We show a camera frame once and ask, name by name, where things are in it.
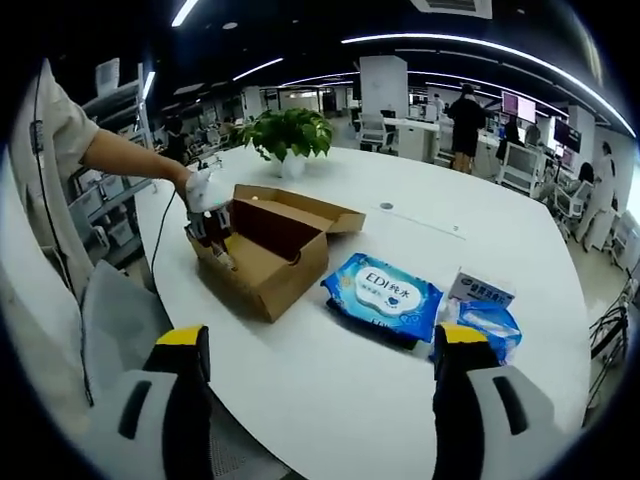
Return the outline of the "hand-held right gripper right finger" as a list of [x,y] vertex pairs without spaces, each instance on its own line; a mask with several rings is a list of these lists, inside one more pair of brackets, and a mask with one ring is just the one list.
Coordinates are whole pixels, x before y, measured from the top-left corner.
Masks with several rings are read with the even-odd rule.
[[551,399],[502,365],[486,335],[435,328],[435,479],[536,479],[556,458]]

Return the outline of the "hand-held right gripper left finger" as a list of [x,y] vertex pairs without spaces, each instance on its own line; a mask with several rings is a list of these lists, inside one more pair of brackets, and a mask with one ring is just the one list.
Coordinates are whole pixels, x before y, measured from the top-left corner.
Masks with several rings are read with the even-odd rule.
[[211,479],[209,329],[173,329],[120,375],[118,479]]

